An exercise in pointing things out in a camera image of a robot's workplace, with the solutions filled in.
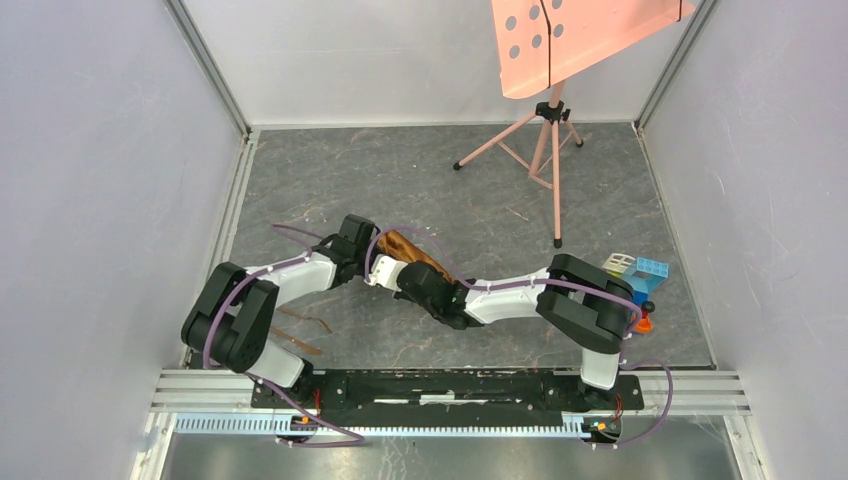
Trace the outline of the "orange cloth napkin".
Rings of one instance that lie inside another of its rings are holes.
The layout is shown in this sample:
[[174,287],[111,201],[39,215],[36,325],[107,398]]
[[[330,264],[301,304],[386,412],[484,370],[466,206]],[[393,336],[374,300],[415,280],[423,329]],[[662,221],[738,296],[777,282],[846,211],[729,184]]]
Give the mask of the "orange cloth napkin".
[[455,278],[433,257],[416,246],[412,241],[397,231],[389,231],[377,241],[377,247],[395,260],[412,264],[424,262],[435,268],[449,282]]

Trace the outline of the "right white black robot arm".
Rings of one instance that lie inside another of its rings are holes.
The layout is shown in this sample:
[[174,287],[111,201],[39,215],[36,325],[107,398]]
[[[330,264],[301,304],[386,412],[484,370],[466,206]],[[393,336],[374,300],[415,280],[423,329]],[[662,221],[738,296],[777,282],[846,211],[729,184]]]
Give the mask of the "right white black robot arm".
[[530,274],[502,280],[450,280],[416,261],[395,267],[379,285],[455,330],[515,319],[542,319],[581,348],[577,392],[591,408],[618,393],[622,344],[639,311],[625,280],[569,254]]

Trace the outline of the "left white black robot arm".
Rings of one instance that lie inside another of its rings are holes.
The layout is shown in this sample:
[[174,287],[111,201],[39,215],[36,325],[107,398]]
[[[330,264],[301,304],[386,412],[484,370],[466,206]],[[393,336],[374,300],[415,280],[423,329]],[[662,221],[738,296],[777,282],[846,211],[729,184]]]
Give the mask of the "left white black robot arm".
[[183,323],[180,336],[202,365],[276,385],[290,407],[314,394],[312,365],[269,339],[277,308],[346,284],[365,271],[366,250],[379,232],[373,221],[349,214],[339,231],[300,255],[258,267],[218,264]]

